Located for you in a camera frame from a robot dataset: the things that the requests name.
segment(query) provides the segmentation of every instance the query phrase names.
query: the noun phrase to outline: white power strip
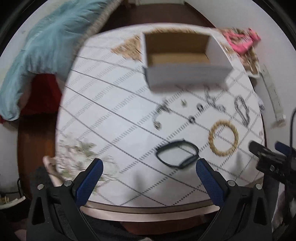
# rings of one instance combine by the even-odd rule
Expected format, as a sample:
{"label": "white power strip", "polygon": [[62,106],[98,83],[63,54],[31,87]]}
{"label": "white power strip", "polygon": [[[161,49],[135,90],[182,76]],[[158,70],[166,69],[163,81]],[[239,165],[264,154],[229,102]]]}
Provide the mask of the white power strip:
{"label": "white power strip", "polygon": [[274,114],[276,117],[276,125],[277,126],[284,126],[286,124],[286,116],[284,115],[284,110],[281,105],[281,101],[279,96],[276,93],[276,88],[274,82],[266,68],[265,65],[260,66],[261,68],[261,76],[265,87],[268,91],[270,101],[272,103],[272,107],[274,109]]}

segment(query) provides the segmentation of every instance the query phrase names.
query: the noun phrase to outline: table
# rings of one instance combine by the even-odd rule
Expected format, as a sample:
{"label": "table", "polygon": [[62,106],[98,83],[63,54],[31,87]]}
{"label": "table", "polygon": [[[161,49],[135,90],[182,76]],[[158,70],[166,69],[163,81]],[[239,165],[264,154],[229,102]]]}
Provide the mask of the table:
{"label": "table", "polygon": [[[217,210],[196,175],[195,165],[175,170],[155,157],[158,145],[173,140],[184,138],[194,143],[200,157],[238,185],[253,185],[263,176],[255,168],[257,157],[248,151],[249,141],[264,143],[261,114],[251,82],[236,56],[230,56],[234,69],[225,85],[211,86],[209,90],[216,103],[226,107],[222,113],[206,102],[206,86],[151,92],[141,62],[110,51],[142,31],[172,27],[210,33],[227,44],[216,29],[185,24],[135,25],[91,37],[73,64],[58,115],[57,167],[65,179],[74,179],[94,158],[103,160],[104,173],[89,198],[89,208],[82,208],[91,216],[158,221]],[[250,109],[247,127],[235,110],[236,95],[241,95]],[[152,117],[164,98],[175,113],[161,114],[157,120],[162,128],[157,130]],[[181,100],[186,100],[186,107]],[[203,112],[197,110],[198,103],[204,106]],[[196,124],[188,122],[186,117],[190,115],[195,116]],[[227,157],[216,156],[207,140],[209,129],[220,119],[230,120],[239,133],[238,148]],[[215,145],[225,150],[233,140],[230,130],[220,128]]]}

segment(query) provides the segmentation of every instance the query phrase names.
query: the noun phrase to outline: dark brown floor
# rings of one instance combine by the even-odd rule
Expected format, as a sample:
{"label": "dark brown floor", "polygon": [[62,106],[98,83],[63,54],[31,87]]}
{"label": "dark brown floor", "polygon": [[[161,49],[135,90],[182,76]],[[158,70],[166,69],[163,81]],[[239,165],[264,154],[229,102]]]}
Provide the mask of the dark brown floor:
{"label": "dark brown floor", "polygon": [[[140,23],[186,23],[213,27],[201,14],[190,8],[188,5],[179,4],[154,4],[132,7],[127,9],[120,6],[110,16],[106,25],[101,31],[128,26]],[[20,119],[18,134],[18,167],[21,177],[21,186],[27,195],[30,195],[29,175],[39,166],[43,166],[42,157],[55,155],[55,125],[56,114],[41,114],[22,117]],[[200,219],[193,217],[189,220],[182,220],[184,228],[190,228],[200,223]],[[147,224],[127,223],[124,226],[133,233],[172,232],[180,223],[171,221],[169,223]]]}

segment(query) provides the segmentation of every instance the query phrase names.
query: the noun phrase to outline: bracelet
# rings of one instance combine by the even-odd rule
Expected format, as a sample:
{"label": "bracelet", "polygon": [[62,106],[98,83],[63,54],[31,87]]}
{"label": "bracelet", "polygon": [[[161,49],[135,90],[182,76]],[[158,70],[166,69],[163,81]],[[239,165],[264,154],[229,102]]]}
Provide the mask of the bracelet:
{"label": "bracelet", "polygon": [[[233,143],[232,147],[230,147],[227,151],[219,151],[214,145],[214,134],[219,126],[229,127],[234,134],[234,143]],[[217,156],[231,155],[236,150],[238,142],[239,142],[239,134],[238,134],[235,126],[233,124],[231,124],[230,121],[219,120],[212,126],[212,128],[209,131],[209,145],[210,145],[210,148],[213,151],[213,153],[215,153]]]}

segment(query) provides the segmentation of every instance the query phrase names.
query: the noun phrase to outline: open box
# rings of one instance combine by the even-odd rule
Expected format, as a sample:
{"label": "open box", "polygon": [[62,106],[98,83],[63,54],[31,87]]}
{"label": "open box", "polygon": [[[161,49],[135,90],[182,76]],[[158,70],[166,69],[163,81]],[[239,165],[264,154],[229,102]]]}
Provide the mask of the open box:
{"label": "open box", "polygon": [[221,83],[232,70],[226,53],[211,35],[143,33],[141,54],[150,89],[168,85]]}

